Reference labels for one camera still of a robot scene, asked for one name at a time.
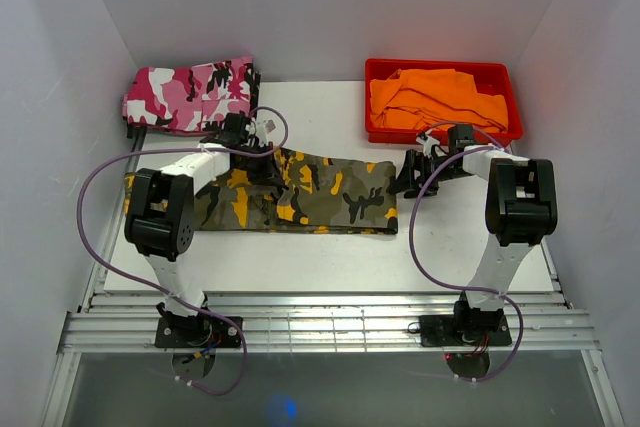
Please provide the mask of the yellow camouflage trousers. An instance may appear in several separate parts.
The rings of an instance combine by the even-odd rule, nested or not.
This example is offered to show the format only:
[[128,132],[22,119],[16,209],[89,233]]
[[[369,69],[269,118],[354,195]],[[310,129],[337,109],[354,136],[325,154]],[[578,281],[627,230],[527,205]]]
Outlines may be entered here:
[[200,231],[312,234],[398,233],[396,195],[387,193],[389,161],[323,157],[281,148],[274,153],[283,189],[252,185],[233,168],[196,195]]

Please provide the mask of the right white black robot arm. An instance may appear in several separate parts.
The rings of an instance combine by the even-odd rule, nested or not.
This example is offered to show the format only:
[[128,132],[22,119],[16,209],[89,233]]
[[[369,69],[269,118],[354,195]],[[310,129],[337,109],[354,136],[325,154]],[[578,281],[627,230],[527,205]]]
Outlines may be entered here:
[[476,272],[458,289],[452,313],[423,315],[415,330],[424,347],[471,346],[481,354],[491,346],[507,347],[514,338],[504,313],[506,293],[524,259],[557,227],[554,166],[547,159],[507,152],[471,124],[445,126],[445,145],[431,130],[418,134],[422,149],[406,152],[389,191],[419,202],[436,195],[446,180],[475,176],[486,181],[489,236]]

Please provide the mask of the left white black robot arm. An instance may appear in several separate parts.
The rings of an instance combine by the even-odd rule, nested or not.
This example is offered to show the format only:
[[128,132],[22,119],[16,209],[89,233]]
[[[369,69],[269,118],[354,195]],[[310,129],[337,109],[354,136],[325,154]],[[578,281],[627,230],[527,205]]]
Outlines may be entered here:
[[185,253],[196,230],[195,200],[233,168],[273,180],[271,120],[228,114],[207,129],[196,150],[158,170],[138,170],[130,187],[124,234],[152,267],[165,300],[157,310],[165,328],[188,346],[200,347],[213,336],[214,320],[201,313],[207,297],[188,278]]

